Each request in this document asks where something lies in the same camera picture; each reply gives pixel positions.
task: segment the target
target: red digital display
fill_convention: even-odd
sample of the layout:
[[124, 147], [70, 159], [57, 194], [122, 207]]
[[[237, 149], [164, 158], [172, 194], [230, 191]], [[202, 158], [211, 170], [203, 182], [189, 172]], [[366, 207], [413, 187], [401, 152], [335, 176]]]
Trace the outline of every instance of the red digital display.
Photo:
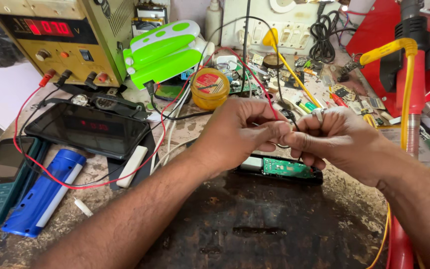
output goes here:
[[85, 120], [81, 120], [81, 125], [87, 129], [99, 130], [99, 131], [109, 131], [109, 127], [105, 124], [99, 123], [87, 123]]
[[31, 19], [24, 19], [29, 29], [35, 35], [57, 35], [57, 36], [68, 36], [74, 37], [71, 32], [71, 28], [65, 22], [61, 21], [38, 21]]

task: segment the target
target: red wire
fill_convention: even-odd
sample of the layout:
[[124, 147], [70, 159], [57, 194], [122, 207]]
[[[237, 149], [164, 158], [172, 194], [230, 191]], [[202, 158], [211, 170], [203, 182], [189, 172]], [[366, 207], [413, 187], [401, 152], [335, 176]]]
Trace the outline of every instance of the red wire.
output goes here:
[[[205, 65], [210, 61], [210, 59], [213, 57], [213, 55], [215, 54], [215, 52], [218, 52], [219, 50], [221, 50], [221, 49], [228, 49], [233, 55], [235, 55], [238, 59], [239, 59], [239, 61], [250, 71], [250, 73], [251, 73], [251, 75], [255, 78], [255, 80], [258, 82], [258, 84], [261, 86], [261, 89], [263, 89], [263, 91], [265, 92], [265, 94], [266, 94], [266, 96], [267, 96], [267, 98], [268, 98], [268, 104], [270, 105], [270, 108], [271, 108], [271, 110], [273, 111], [273, 114], [275, 115], [275, 119], [276, 120], [278, 120], [278, 114], [276, 113], [276, 110], [273, 108], [273, 106], [272, 106], [272, 104], [271, 104], [271, 100], [270, 100], [270, 97], [269, 97], [269, 95], [268, 95], [268, 93], [267, 93], [267, 91], [266, 91], [266, 89], [265, 89], [265, 87], [263, 86], [263, 84], [258, 80], [258, 78], [254, 75], [254, 73], [253, 73], [253, 71], [241, 60], [241, 58], [240, 58], [240, 56], [238, 56], [231, 48], [228, 48], [228, 47], [221, 47], [221, 48], [218, 48], [216, 51], [214, 51], [213, 53], [212, 53], [212, 55], [210, 56], [210, 58], [208, 58], [208, 60], [206, 61], [206, 63], [204, 64], [204, 65], [202, 65], [202, 67], [201, 67], [201, 69], [202, 68], [204, 68], [205, 67]], [[185, 88], [185, 86], [187, 85], [187, 82], [190, 80], [190, 77], [191, 76], [193, 76], [195, 73], [193, 73], [193, 74], [191, 74], [189, 77], [188, 77], [188, 79], [185, 81], [185, 84], [183, 85], [183, 87], [182, 87], [182, 90], [179, 92], [179, 94], [177, 95], [177, 97], [172, 101], [172, 102], [170, 102], [166, 107], [164, 107], [164, 109], [161, 111], [161, 115], [160, 115], [160, 117], [161, 117], [161, 123], [162, 123], [162, 127], [163, 127], [163, 135], [162, 135], [162, 139], [164, 139], [165, 138], [165, 125], [164, 125], [164, 123], [163, 123], [163, 113], [164, 113], [164, 111], [169, 107], [169, 106], [171, 106], [177, 99], [178, 99], [178, 97], [180, 96], [180, 94], [183, 92], [183, 89]], [[39, 91], [39, 89], [41, 89], [41, 87], [39, 86], [39, 88], [37, 88], [31, 95], [29, 95], [29, 97], [26, 99], [26, 101], [24, 101], [24, 103], [22, 104], [22, 106], [21, 106], [21, 108], [19, 109], [19, 112], [18, 112], [18, 115], [16, 116], [16, 119], [15, 119], [15, 122], [14, 122], [14, 128], [15, 128], [15, 132], [14, 132], [14, 137], [13, 137], [13, 143], [14, 143], [14, 146], [16, 147], [16, 149], [20, 152], [20, 153], [22, 153], [22, 151], [21, 151], [21, 149], [19, 148], [19, 146], [18, 146], [18, 144], [16, 143], [16, 134], [17, 134], [17, 130], [18, 130], [18, 119], [19, 119], [19, 116], [21, 115], [21, 112], [22, 112], [22, 109], [24, 108], [24, 106], [26, 105], [26, 103], [29, 101], [29, 99], [31, 99], [31, 97], [34, 95], [34, 94], [36, 94], [38, 91]], [[74, 187], [74, 186], [70, 186], [70, 185], [67, 185], [67, 184], [65, 184], [64, 182], [62, 182], [61, 180], [58, 180], [56, 177], [54, 177], [42, 164], [40, 164], [39, 162], [37, 162], [35, 159], [33, 159], [31, 156], [29, 156], [29, 155], [27, 155], [27, 154], [25, 154], [25, 156], [27, 157], [27, 158], [29, 158], [32, 162], [34, 162], [35, 164], [37, 164], [44, 172], [46, 172], [46, 174], [51, 178], [51, 179], [53, 179], [54, 181], [56, 181], [57, 183], [59, 183], [59, 184], [61, 184], [61, 185], [63, 185], [64, 187], [66, 187], [66, 188], [68, 188], [68, 189], [72, 189], [72, 190], [85, 190], [85, 189], [89, 189], [89, 188], [95, 188], [95, 187], [100, 187], [100, 186], [104, 186], [104, 185], [107, 185], [107, 184], [110, 184], [110, 183], [112, 183], [112, 182], [115, 182], [115, 181], [118, 181], [118, 180], [122, 180], [122, 179], [124, 179], [124, 178], [126, 178], [126, 177], [128, 177], [128, 176], [130, 176], [130, 175], [132, 175], [132, 174], [134, 174], [135, 172], [137, 172], [140, 168], [142, 168], [154, 155], [155, 155], [155, 153], [157, 153], [157, 151], [159, 150], [159, 148], [160, 148], [160, 146], [162, 145], [162, 143], [160, 143], [159, 144], [159, 146], [154, 150], [154, 152], [152, 153], [152, 155], [145, 161], [145, 162], [143, 162], [138, 168], [136, 168], [135, 170], [134, 170], [134, 172], [132, 172], [131, 174], [128, 174], [128, 175], [126, 175], [126, 176], [124, 176], [124, 177], [122, 177], [122, 178], [118, 178], [118, 179], [115, 179], [115, 180], [110, 180], [110, 181], [107, 181], [107, 182], [104, 182], [104, 183], [100, 183], [100, 184], [95, 184], [95, 185], [89, 185], [89, 186], [83, 186], [83, 187]]]
[[345, 13], [349, 13], [349, 14], [354, 14], [354, 15], [361, 15], [361, 16], [365, 16], [365, 15], [367, 15], [367, 13], [359, 13], [359, 12], [356, 12], [356, 11], [345, 11]]

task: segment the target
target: power supply knob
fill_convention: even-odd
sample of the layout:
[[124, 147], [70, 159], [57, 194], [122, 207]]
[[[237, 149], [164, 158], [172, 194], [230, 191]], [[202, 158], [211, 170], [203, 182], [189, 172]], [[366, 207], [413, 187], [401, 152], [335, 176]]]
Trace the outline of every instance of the power supply knob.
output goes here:
[[40, 61], [44, 61], [45, 58], [48, 58], [50, 56], [51, 56], [51, 53], [49, 53], [48, 51], [46, 51], [44, 49], [42, 49], [36, 53], [36, 59], [38, 59]]

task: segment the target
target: blue plastic casing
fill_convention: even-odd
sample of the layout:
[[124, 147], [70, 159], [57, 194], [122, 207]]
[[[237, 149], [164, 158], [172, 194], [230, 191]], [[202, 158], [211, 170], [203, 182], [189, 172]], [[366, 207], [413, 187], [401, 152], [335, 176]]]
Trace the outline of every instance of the blue plastic casing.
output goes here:
[[[79, 153], [61, 149], [47, 170], [58, 180], [70, 184], [85, 163], [86, 158]], [[46, 225], [67, 190], [67, 187], [40, 176], [1, 229], [16, 235], [36, 237]]]

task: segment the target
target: ring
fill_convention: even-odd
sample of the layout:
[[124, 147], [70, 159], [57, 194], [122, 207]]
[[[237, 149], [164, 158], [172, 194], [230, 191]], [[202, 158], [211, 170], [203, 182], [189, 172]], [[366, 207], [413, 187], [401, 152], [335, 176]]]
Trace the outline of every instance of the ring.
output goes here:
[[318, 121], [320, 122], [320, 128], [321, 126], [323, 126], [323, 112], [326, 110], [326, 108], [315, 108], [313, 109], [313, 111], [311, 112], [311, 115], [315, 116], [316, 118], [318, 118]]

